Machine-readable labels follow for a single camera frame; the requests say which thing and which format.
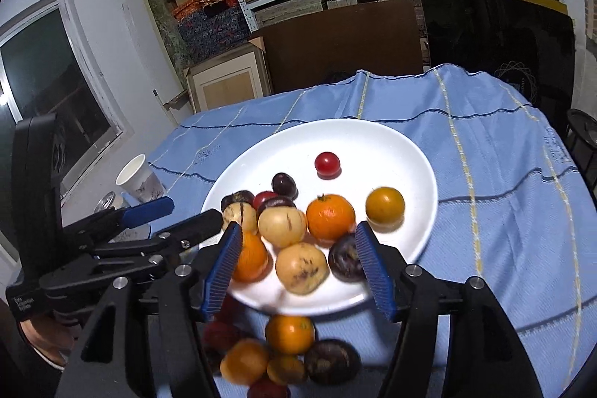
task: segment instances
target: picture frame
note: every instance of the picture frame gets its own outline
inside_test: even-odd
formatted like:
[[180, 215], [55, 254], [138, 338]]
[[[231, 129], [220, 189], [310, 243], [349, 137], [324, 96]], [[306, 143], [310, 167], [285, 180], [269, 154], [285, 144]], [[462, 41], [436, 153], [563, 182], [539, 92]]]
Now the picture frame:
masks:
[[187, 89], [193, 112], [205, 112], [272, 94], [259, 38], [192, 66]]

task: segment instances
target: blue tablecloth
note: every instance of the blue tablecloth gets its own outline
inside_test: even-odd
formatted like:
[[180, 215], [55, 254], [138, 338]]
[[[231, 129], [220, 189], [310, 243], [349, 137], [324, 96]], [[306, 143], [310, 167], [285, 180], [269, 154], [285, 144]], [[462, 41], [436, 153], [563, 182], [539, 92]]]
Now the blue tablecloth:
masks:
[[[382, 123], [423, 150], [440, 201], [420, 264], [457, 282], [483, 276], [518, 330], [544, 395], [559, 396], [597, 341], [597, 214], [544, 115], [485, 72], [453, 65], [405, 77], [359, 71], [333, 85], [194, 115], [149, 156], [175, 202], [154, 230], [197, 214], [222, 171], [255, 143], [339, 117]], [[246, 309], [244, 321], [263, 337], [266, 316]], [[294, 387], [293, 397], [374, 397], [398, 326], [372, 302], [315, 322], [321, 338], [353, 343], [365, 369], [345, 386]], [[447, 348], [443, 317], [430, 396], [440, 394]], [[245, 387], [217, 383], [224, 397], [246, 395]]]

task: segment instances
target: white paper cup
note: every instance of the white paper cup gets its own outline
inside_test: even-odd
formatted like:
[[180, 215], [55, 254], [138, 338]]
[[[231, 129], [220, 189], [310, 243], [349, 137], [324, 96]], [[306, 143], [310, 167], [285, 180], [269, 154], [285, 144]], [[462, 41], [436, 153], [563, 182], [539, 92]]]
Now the white paper cup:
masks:
[[140, 203], [161, 198], [166, 189], [147, 163], [145, 154], [139, 154], [120, 171], [116, 185]]

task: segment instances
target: oval plate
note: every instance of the oval plate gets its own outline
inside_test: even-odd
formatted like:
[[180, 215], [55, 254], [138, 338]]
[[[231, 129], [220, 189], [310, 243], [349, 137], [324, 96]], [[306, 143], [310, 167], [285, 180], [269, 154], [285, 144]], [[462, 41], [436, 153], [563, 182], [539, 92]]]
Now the oval plate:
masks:
[[[332, 180], [320, 179], [315, 158], [334, 152], [341, 174]], [[384, 125], [355, 119], [330, 119], [291, 127], [262, 140], [241, 154], [220, 175], [205, 199], [202, 211], [220, 210], [220, 201], [241, 189], [253, 194], [271, 191], [274, 174], [286, 172], [298, 187], [297, 208], [306, 211], [320, 194], [340, 194], [356, 211], [356, 221], [366, 219], [365, 200], [380, 186], [398, 189], [404, 196], [404, 222], [391, 233], [376, 232], [378, 240], [395, 246], [408, 263], [414, 262], [429, 240], [438, 208], [438, 189], [431, 164], [406, 136]], [[201, 246], [216, 243], [221, 236]], [[265, 242], [272, 258], [272, 245]], [[328, 254], [326, 248], [321, 250]], [[332, 274], [313, 293], [287, 292], [275, 269], [260, 282], [231, 282], [229, 293], [249, 307], [270, 314], [317, 316], [341, 311], [371, 297], [366, 283], [344, 283]]]

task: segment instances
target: brown board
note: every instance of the brown board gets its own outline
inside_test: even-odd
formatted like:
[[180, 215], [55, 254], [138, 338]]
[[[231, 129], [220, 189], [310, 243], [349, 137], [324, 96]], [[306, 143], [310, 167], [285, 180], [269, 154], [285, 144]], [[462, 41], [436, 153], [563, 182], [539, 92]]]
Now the brown board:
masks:
[[335, 72], [419, 74], [423, 59], [414, 6], [392, 0], [339, 7], [259, 29], [274, 93], [321, 84]]

